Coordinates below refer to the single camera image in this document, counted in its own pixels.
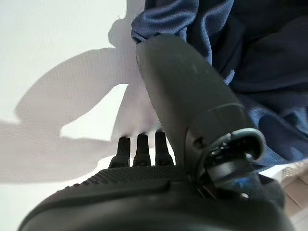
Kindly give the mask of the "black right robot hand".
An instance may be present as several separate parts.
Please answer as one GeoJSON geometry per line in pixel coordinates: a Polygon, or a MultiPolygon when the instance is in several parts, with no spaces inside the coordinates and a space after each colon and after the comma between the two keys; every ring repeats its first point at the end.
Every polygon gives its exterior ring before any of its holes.
{"type": "Polygon", "coordinates": [[[219,73],[181,38],[159,35],[136,59],[162,126],[150,165],[146,135],[121,138],[108,169],[49,196],[22,231],[292,231],[277,181],[256,173],[265,152],[219,73]]]}

